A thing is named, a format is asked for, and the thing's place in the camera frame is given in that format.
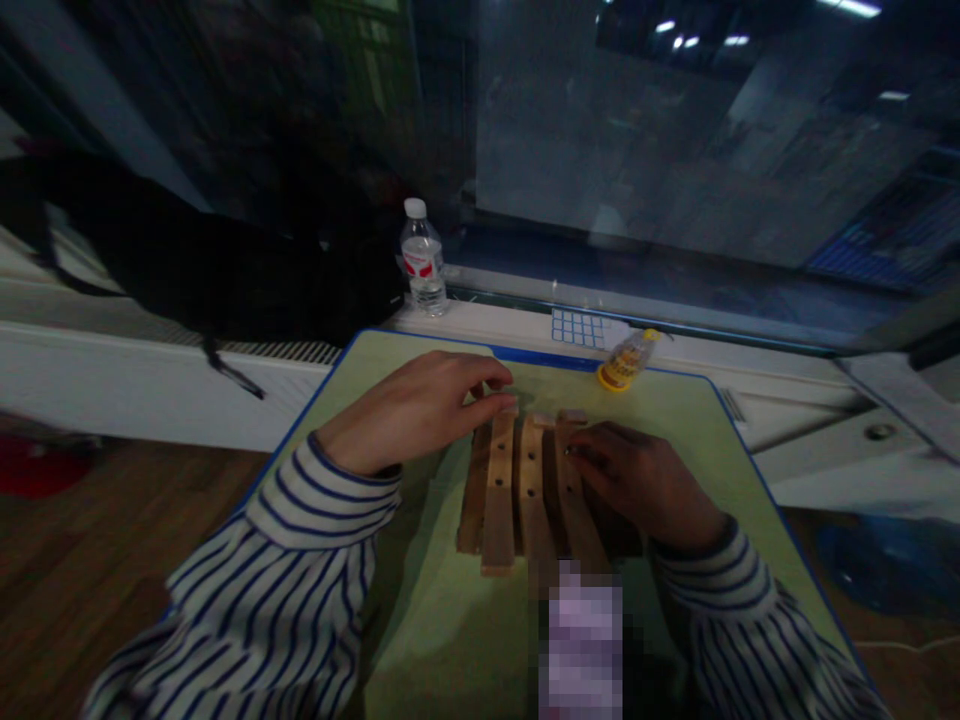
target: table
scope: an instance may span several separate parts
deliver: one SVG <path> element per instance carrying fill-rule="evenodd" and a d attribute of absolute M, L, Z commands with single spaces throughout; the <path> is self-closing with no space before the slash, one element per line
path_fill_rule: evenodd
<path fill-rule="evenodd" d="M 368 330 L 343 353 L 265 473 L 384 376 L 435 349 L 498 357 L 513 373 L 521 414 L 580 408 L 591 422 L 614 420 L 669 439 L 704 489 L 739 519 L 813 627 L 858 661 L 705 377 L 647 370 L 617 394 L 600 387 L 595 361 Z M 404 504 L 381 532 L 377 574 L 363 610 L 366 685 L 356 701 L 368 718 L 525 712 L 537 628 L 524 561 L 517 559 L 510 578 L 484 578 L 479 557 L 455 551 L 469 455 L 465 438 L 405 466 Z M 686 667 L 662 621 L 649 563 L 631 559 L 619 570 L 625 609 L 642 627 L 644 651 L 673 664 L 671 691 L 679 692 Z"/>

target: bottle cap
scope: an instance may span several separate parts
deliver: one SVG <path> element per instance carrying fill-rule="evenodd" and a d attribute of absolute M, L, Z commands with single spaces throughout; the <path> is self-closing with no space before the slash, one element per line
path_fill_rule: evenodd
<path fill-rule="evenodd" d="M 420 198 L 407 198 L 403 201 L 403 209 L 411 220 L 423 220 L 427 216 L 427 204 Z"/>
<path fill-rule="evenodd" d="M 627 383 L 626 385 L 614 385 L 612 382 L 610 382 L 607 374 L 603 371 L 603 365 L 597 368 L 597 380 L 599 380 L 600 384 L 611 392 L 624 392 L 628 387 L 630 387 L 630 383 Z"/>

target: yellow bottle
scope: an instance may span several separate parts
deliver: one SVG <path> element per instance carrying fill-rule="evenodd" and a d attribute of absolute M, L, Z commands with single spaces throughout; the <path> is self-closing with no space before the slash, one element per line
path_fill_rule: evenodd
<path fill-rule="evenodd" d="M 623 392 L 647 366 L 660 333 L 656 330 L 638 330 L 610 353 L 607 361 L 597 368 L 597 380 L 607 390 Z"/>

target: plastic bottle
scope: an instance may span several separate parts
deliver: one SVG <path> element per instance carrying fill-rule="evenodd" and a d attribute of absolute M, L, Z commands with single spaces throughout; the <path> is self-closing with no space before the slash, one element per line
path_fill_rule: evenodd
<path fill-rule="evenodd" d="M 427 220 L 427 204 L 420 198 L 403 201 L 407 226 L 400 236 L 403 264 L 410 278 L 410 294 L 421 312 L 437 317 L 449 306 L 443 281 L 440 235 Z"/>
<path fill-rule="evenodd" d="M 863 515 L 820 528 L 817 552 L 833 581 L 877 612 L 960 622 L 960 525 Z"/>
<path fill-rule="evenodd" d="M 597 368 L 597 380 L 607 390 L 623 392 L 647 366 L 660 333 L 653 329 L 638 330 L 610 353 L 607 361 Z"/>

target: right hand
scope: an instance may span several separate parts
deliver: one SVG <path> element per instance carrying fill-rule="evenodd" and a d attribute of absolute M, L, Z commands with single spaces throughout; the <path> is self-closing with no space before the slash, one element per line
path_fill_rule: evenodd
<path fill-rule="evenodd" d="M 723 536 L 726 515 L 663 438 L 602 422 L 569 444 L 568 460 L 597 494 L 655 540 L 696 553 Z"/>

